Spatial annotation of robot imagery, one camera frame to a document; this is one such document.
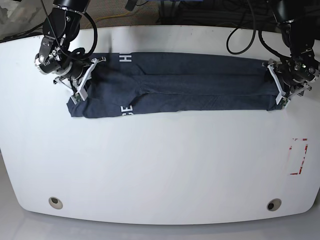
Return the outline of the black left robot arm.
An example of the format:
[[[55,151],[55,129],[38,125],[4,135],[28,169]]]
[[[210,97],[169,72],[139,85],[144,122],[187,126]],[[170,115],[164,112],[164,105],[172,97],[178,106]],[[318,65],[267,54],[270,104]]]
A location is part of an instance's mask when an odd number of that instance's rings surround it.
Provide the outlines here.
[[[276,103],[285,103],[295,95],[310,90],[310,83],[320,78],[320,63],[315,59],[314,17],[308,17],[303,0],[268,0],[273,16],[280,28],[282,40],[290,50],[285,56],[269,47],[263,39],[264,25],[258,30],[260,43],[280,61],[271,60],[267,66],[279,94]]]

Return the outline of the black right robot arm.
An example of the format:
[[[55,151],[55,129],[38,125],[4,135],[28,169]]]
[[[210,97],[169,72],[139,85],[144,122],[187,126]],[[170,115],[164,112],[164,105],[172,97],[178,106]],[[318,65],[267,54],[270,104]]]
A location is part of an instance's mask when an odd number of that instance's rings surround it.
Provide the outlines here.
[[[106,61],[105,57],[92,58],[98,44],[98,29],[86,12],[88,0],[55,0],[50,13],[46,12],[43,38],[34,64],[43,74],[56,74],[54,83],[63,84],[75,103],[88,97],[87,82],[96,66]],[[89,51],[83,47],[69,50],[70,44],[80,32],[81,18],[85,17],[93,27],[93,44]]]

